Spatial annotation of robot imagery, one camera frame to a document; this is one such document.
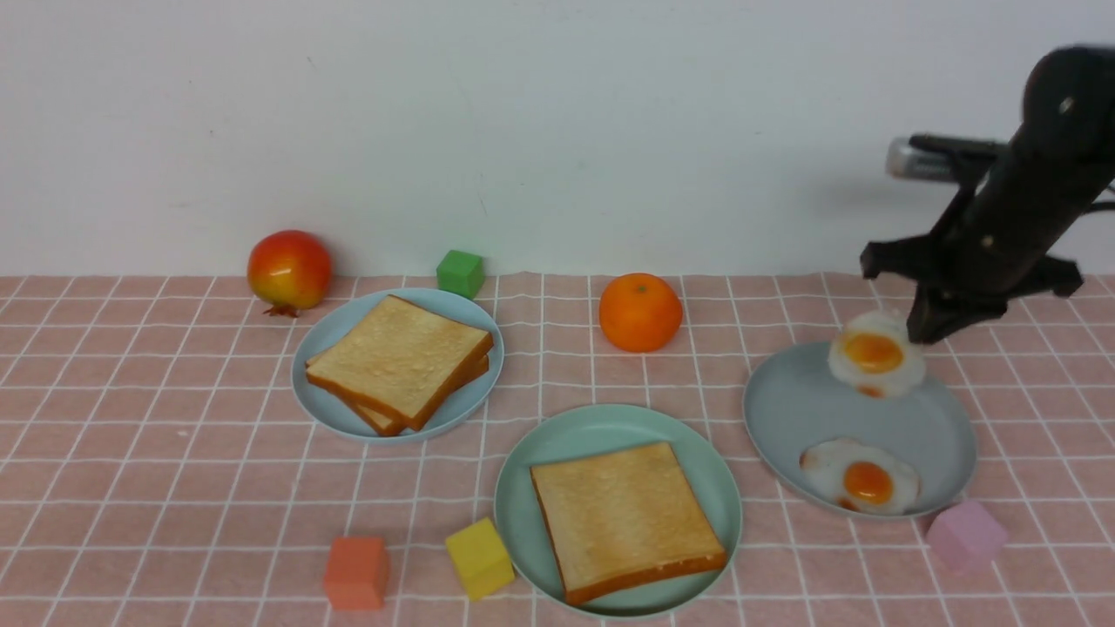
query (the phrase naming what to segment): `mandarin orange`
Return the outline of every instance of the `mandarin orange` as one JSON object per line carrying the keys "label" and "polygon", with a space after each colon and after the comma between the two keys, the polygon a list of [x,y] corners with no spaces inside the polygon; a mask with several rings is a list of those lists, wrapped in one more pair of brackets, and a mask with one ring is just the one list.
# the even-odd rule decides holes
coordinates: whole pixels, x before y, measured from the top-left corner
{"label": "mandarin orange", "polygon": [[629,353],[651,353],[681,328],[681,300],[669,283],[637,272],[612,280],[600,296],[600,329]]}

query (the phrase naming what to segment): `fried egg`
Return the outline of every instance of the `fried egg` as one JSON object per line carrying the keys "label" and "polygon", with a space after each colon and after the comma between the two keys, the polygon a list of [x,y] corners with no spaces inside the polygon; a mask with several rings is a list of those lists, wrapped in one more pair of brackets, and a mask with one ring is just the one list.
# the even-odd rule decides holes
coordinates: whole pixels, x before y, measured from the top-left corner
{"label": "fried egg", "polygon": [[811,446],[799,465],[821,498],[854,512],[899,515],[921,493],[921,476],[913,466],[851,437]]}
{"label": "fried egg", "polygon": [[828,369],[867,396],[891,398],[921,385],[925,357],[910,343],[901,319],[874,310],[850,320],[832,341]]}

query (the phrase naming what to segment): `black robotic arm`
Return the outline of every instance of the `black robotic arm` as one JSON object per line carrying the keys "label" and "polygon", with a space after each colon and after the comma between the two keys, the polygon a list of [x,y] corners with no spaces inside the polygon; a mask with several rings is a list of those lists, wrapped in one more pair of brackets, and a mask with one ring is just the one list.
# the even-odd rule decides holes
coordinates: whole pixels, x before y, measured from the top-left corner
{"label": "black robotic arm", "polygon": [[1115,48],[1043,58],[1009,143],[914,135],[891,145],[888,171],[960,186],[929,233],[871,242],[860,255],[864,278],[917,281],[911,341],[998,319],[1016,298],[1068,298],[1084,279],[1076,263],[1046,253],[1082,215],[1115,209],[1096,202],[1115,180]]}

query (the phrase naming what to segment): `plate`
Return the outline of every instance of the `plate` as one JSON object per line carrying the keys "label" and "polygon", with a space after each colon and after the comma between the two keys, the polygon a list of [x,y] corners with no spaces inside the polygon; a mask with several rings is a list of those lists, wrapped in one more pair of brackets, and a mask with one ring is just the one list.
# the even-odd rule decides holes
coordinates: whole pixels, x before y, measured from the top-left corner
{"label": "plate", "polygon": [[[421,431],[414,432],[408,428],[394,437],[379,435],[336,396],[306,379],[306,360],[337,344],[345,337],[345,334],[349,332],[357,322],[368,315],[368,311],[371,311],[372,307],[379,305],[379,301],[387,298],[388,295],[404,298],[458,322],[492,331],[492,337],[495,340],[495,346],[488,350],[488,372],[484,376],[450,394]],[[500,334],[500,327],[487,311],[472,300],[447,291],[425,288],[384,290],[346,302],[322,318],[310,329],[310,332],[306,334],[298,350],[294,351],[291,385],[294,388],[294,397],[298,398],[306,413],[330,430],[368,444],[405,444],[445,433],[475,412],[481,403],[487,398],[488,393],[495,386],[495,380],[500,377],[500,370],[503,368],[503,336]]]}
{"label": "plate", "polygon": [[[581,606],[563,600],[531,466],[669,442],[717,538],[728,565],[716,572],[688,575],[622,590]],[[665,414],[632,405],[589,405],[559,414],[531,431],[512,450],[495,488],[495,523],[520,575],[553,600],[580,614],[612,619],[673,611],[709,589],[731,568],[744,527],[743,501],[728,465],[707,440]]]}
{"label": "plate", "polygon": [[[902,520],[952,504],[976,472],[976,432],[964,406],[932,376],[898,398],[864,396],[832,376],[828,346],[803,344],[778,353],[748,382],[744,422],[763,461],[806,500],[846,515]],[[922,484],[914,507],[880,515],[824,500],[806,481],[798,457],[835,437],[854,437],[912,465]]]}

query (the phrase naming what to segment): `pink block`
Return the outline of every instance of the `pink block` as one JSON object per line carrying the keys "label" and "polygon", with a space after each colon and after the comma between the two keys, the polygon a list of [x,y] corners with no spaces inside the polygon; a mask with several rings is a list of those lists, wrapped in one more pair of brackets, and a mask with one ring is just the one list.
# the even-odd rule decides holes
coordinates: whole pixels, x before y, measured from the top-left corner
{"label": "pink block", "polygon": [[964,501],[937,517],[925,541],[949,570],[964,573],[990,566],[1007,530],[978,501]]}

